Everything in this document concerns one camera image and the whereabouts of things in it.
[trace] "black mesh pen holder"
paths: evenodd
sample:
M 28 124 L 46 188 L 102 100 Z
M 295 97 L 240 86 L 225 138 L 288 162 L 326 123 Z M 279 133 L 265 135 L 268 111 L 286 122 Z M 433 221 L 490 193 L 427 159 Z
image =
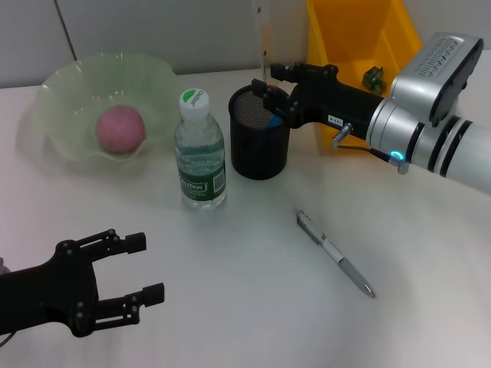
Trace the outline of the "black mesh pen holder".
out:
M 290 128 L 263 107 L 252 85 L 234 93 L 229 113 L 233 168 L 254 180 L 278 175 L 286 165 Z

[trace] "water bottle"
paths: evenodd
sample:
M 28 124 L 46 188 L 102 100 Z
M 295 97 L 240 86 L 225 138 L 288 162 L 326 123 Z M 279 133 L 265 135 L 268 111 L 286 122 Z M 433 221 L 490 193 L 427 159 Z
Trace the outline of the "water bottle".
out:
M 183 199 L 194 209 L 215 209 L 226 197 L 225 145 L 204 90 L 191 89 L 179 100 L 181 122 L 175 150 Z

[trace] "pen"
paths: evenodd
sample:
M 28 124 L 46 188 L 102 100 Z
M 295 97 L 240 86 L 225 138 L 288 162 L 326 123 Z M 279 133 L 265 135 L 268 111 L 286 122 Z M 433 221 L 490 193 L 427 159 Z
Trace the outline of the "pen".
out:
M 329 239 L 314 225 L 312 220 L 302 210 L 295 209 L 298 225 L 312 238 L 312 240 L 323 247 L 345 274 L 354 282 L 358 288 L 369 297 L 375 297 L 374 289 L 368 281 L 361 276 L 360 272 L 343 256 L 343 254 L 332 244 Z

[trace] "pink ball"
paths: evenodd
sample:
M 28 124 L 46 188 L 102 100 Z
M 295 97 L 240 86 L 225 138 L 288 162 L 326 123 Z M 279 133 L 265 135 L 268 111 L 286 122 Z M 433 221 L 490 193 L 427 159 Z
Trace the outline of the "pink ball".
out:
M 141 115 L 129 106 L 115 106 L 102 114 L 96 136 L 103 148 L 112 153 L 128 153 L 145 140 Z

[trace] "yellow bin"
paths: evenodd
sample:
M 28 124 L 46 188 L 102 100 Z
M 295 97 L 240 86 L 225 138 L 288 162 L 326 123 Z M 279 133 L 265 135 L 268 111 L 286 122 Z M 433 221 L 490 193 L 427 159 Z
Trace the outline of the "yellow bin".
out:
M 338 66 L 338 79 L 344 84 L 365 89 L 364 73 L 373 66 L 383 67 L 387 93 L 392 80 L 421 48 L 402 0 L 307 0 L 307 9 L 307 62 Z M 332 152 L 331 138 L 337 130 L 316 125 L 319 146 Z M 343 144 L 365 146 L 354 136 Z

